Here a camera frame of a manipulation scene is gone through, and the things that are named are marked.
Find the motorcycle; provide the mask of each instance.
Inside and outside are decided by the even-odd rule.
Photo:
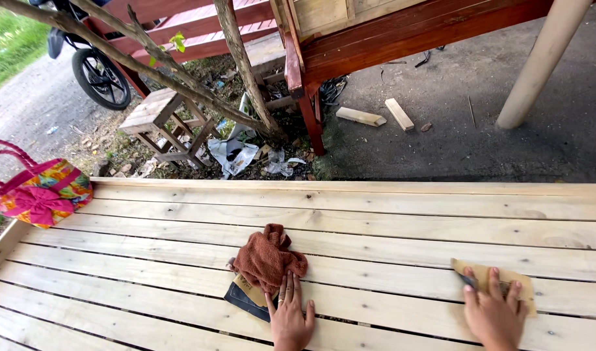
[[[40,6],[50,1],[58,11],[66,12],[76,20],[87,17],[86,12],[68,0],[29,0],[29,4]],[[64,42],[76,50],[73,72],[81,89],[104,108],[116,111],[127,108],[131,102],[129,83],[115,64],[82,37],[57,28],[51,28],[47,36],[48,53],[52,59],[60,55]]]

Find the motorcycle wheel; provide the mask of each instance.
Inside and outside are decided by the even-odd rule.
[[[110,110],[124,110],[131,102],[129,83],[122,72],[106,57],[102,67],[92,49],[79,49],[73,56],[74,76],[81,89],[97,104]]]

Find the sanding block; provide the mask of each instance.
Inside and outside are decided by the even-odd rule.
[[[457,259],[451,259],[450,265],[458,273],[461,279],[463,279],[465,284],[471,285],[478,291],[488,292],[490,267]],[[465,267],[471,267],[475,279],[473,277],[465,276]],[[508,293],[510,283],[513,280],[521,282],[520,299],[524,300],[528,306],[528,317],[536,317],[536,304],[534,301],[535,293],[534,287],[532,286],[532,279],[527,275],[499,268],[499,288],[504,296]]]

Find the tree trunk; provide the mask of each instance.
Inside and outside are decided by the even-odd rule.
[[[224,38],[226,38],[226,43],[228,44],[229,50],[231,50],[233,59],[235,59],[237,69],[244,79],[246,91],[250,96],[252,105],[255,107],[255,111],[271,132],[278,134],[283,139],[287,139],[285,132],[278,126],[274,117],[271,116],[270,111],[265,107],[265,101],[258,88],[257,81],[252,74],[252,66],[250,65],[250,60],[248,59],[242,36],[239,33],[237,19],[235,18],[233,1],[214,0],[214,4],[216,5],[218,20],[220,20],[220,25],[224,32]]]
[[[188,87],[187,85],[182,84],[176,81],[175,79],[170,78],[162,74],[161,72],[135,60],[130,55],[122,53],[120,50],[116,49],[111,44],[106,42],[103,38],[90,31],[82,23],[72,19],[64,12],[39,9],[38,7],[31,6],[19,0],[0,0],[1,7],[4,7],[14,13],[21,14],[31,19],[35,19],[39,22],[46,23],[55,28],[59,28],[63,31],[77,34],[83,37],[85,40],[92,43],[93,45],[95,45],[107,56],[109,56],[113,60],[116,60],[117,62],[120,62],[124,66],[127,66],[128,68],[131,68],[136,72],[144,73],[151,79],[154,79],[158,83],[161,83],[169,87],[170,89],[178,92],[179,94],[182,94],[186,98],[198,101],[201,104],[207,106],[208,108],[216,111],[220,115],[223,115],[224,117],[229,118],[237,123],[247,125],[260,132],[265,137],[278,139],[278,135],[272,132],[269,128],[267,128],[267,126],[264,123],[262,123],[261,121],[256,121],[250,118],[249,116],[246,116],[241,111],[233,108],[228,102],[225,102],[224,100],[218,98],[213,93],[208,91],[202,84],[198,83],[193,78],[193,76],[191,76],[191,74],[189,74],[181,65],[177,64],[174,61],[174,59],[172,59],[172,56],[170,56],[170,54],[161,51],[161,49],[159,49],[159,46],[157,46],[152,42],[152,40],[150,40],[150,37],[147,36],[143,29],[142,32],[144,33],[144,35],[136,33],[136,25],[139,26],[139,23],[137,23],[136,19],[134,20],[133,24],[125,24],[121,20],[115,18],[113,15],[103,10],[101,7],[98,7],[96,4],[91,3],[91,1],[89,0],[74,0],[73,3],[82,7],[84,10],[86,10],[86,12],[94,12],[94,14],[91,13],[93,16],[95,14],[98,14],[95,17],[99,18],[100,20],[103,20],[105,23],[109,24],[113,28],[121,31],[122,34],[140,42],[142,45],[144,45],[145,48],[147,48],[148,52],[151,55],[153,55],[161,63],[165,64],[171,71],[175,72],[177,77],[185,81],[190,86]],[[144,38],[147,38],[148,41],[152,43],[152,45],[149,44]]]

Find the wooden stool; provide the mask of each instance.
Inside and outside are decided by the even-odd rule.
[[[181,102],[185,102],[194,119],[183,121],[174,113]],[[172,119],[176,123],[176,127],[171,131],[166,128],[168,119]],[[191,127],[199,126],[202,126],[200,133],[194,137]],[[169,161],[177,165],[176,161],[190,160],[200,168],[203,168],[204,165],[196,157],[196,152],[209,134],[213,134],[217,138],[220,137],[213,118],[207,119],[196,103],[169,88],[151,92],[119,128],[127,134],[135,135],[151,150],[154,150],[157,153],[155,158],[158,161]],[[166,144],[161,148],[147,135],[149,132],[155,131],[158,131],[166,139]],[[191,138],[189,148],[186,148],[179,140],[179,137],[184,134]],[[178,152],[168,153],[172,146]]]

